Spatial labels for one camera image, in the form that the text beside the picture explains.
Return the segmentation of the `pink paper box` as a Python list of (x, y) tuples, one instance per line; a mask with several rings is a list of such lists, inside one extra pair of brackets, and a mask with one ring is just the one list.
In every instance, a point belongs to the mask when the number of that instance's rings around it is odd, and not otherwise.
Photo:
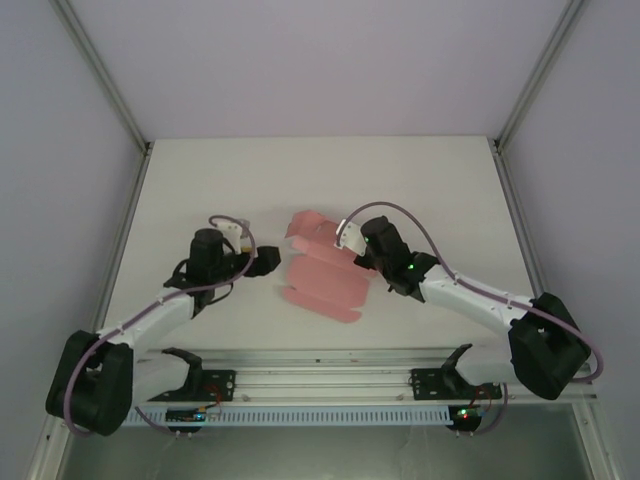
[(286, 236), (296, 251), (282, 295), (289, 303), (341, 323), (358, 321), (373, 270), (354, 263), (356, 254), (336, 246), (338, 224), (305, 210), (293, 215)]

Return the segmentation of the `small circuit board with LEDs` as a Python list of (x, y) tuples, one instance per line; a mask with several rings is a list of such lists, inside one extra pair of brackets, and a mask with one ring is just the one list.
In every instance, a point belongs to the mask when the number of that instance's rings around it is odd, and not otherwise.
[(164, 415), (167, 423), (205, 423), (221, 416), (220, 409), (199, 407), (187, 409), (169, 409)]
[(451, 428), (464, 431), (475, 431), (485, 416), (481, 407), (449, 406)]

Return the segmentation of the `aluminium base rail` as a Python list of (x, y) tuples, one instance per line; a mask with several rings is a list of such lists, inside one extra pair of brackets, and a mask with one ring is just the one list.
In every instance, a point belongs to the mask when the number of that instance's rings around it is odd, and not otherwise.
[(233, 406), (404, 405), (410, 371), (442, 365), (452, 349), (194, 350), (237, 372)]

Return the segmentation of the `aluminium frame post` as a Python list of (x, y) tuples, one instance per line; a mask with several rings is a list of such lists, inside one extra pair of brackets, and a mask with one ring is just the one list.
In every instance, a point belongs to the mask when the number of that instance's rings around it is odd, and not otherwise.
[(106, 63), (95, 47), (71, 0), (48, 0), (48, 2), (58, 16), (85, 65), (93, 75), (96, 84), (105, 96), (121, 126), (138, 150), (145, 154), (149, 149), (149, 141), (145, 139), (131, 109), (112, 78)]
[(538, 54), (509, 115), (494, 140), (495, 149), (499, 155), (504, 155), (509, 149), (590, 3), (591, 0), (565, 0), (563, 9), (551, 33)]

